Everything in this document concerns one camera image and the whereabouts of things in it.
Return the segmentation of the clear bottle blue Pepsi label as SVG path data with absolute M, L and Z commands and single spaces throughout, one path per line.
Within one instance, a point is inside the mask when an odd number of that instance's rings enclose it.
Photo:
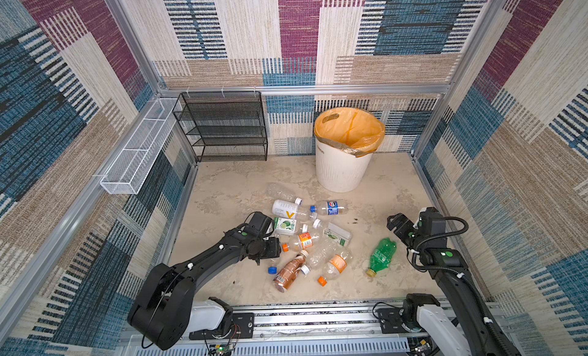
M 319 216 L 335 216 L 347 214 L 349 206 L 342 200 L 317 201 L 309 207 L 309 210 Z

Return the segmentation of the clear bottle orange cap label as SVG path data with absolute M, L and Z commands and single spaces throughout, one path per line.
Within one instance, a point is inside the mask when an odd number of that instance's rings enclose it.
M 329 282 L 340 277 L 349 265 L 351 257 L 347 254 L 335 254 L 319 271 L 317 282 L 326 286 Z

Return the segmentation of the clear bottle white cap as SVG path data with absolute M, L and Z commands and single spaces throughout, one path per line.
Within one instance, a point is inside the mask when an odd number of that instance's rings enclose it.
M 315 270 L 321 270 L 321 268 L 335 255 L 344 253 L 351 257 L 350 262 L 352 261 L 352 252 L 347 247 L 342 247 L 337 243 L 329 244 L 325 243 L 321 247 L 316 247 L 312 253 L 309 253 L 309 256 L 306 259 L 306 265 L 310 268 L 310 272 Z

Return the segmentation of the green plastic bottle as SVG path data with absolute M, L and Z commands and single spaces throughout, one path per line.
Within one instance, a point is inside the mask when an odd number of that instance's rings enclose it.
M 380 240 L 370 257 L 366 274 L 374 278 L 379 272 L 386 270 L 390 266 L 396 249 L 396 242 L 390 238 L 386 237 Z

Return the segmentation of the brown tea bottle white cap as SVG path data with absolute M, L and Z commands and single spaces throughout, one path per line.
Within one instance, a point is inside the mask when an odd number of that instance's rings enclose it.
M 304 276 L 310 273 L 310 268 L 306 265 L 306 259 L 308 256 L 309 253 L 306 250 L 302 250 L 293 260 L 288 262 L 280 272 L 277 273 L 273 283 L 278 291 L 285 293 L 300 273 Z

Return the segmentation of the bottle with green white label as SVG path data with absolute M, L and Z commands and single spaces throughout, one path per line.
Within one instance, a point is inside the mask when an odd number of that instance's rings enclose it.
M 295 236 L 308 231 L 308 224 L 298 220 L 279 217 L 273 220 L 273 232 L 278 235 Z

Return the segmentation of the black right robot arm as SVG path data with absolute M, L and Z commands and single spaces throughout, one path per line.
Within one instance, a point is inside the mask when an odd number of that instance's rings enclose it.
M 447 222 L 461 224 L 447 230 Z M 404 331 L 424 332 L 431 346 L 414 346 L 410 355 L 519 355 L 520 351 L 500 327 L 477 289 L 468 264 L 459 250 L 447 245 L 450 237 L 467 232 L 468 223 L 458 217 L 444 217 L 435 207 L 427 207 L 413 222 L 404 214 L 387 218 L 390 230 L 406 247 L 410 265 L 428 273 L 443 291 L 453 317 L 431 294 L 410 293 L 402 306 L 377 302 L 372 314 L 384 334 Z

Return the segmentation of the square clear bottle green label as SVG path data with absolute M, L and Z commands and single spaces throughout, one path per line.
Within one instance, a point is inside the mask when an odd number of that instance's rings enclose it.
M 352 241 L 352 233 L 332 222 L 315 219 L 312 227 L 319 233 L 327 236 L 342 247 L 347 247 Z

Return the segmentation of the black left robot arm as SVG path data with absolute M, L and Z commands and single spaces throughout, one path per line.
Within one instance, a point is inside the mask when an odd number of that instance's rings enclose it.
M 259 264 L 279 257 L 280 241 L 272 233 L 273 219 L 255 211 L 199 255 L 173 266 L 156 265 L 131 305 L 128 324 L 162 351 L 191 336 L 223 339 L 234 334 L 237 324 L 230 305 L 217 297 L 195 302 L 194 296 L 217 274 L 244 259 Z

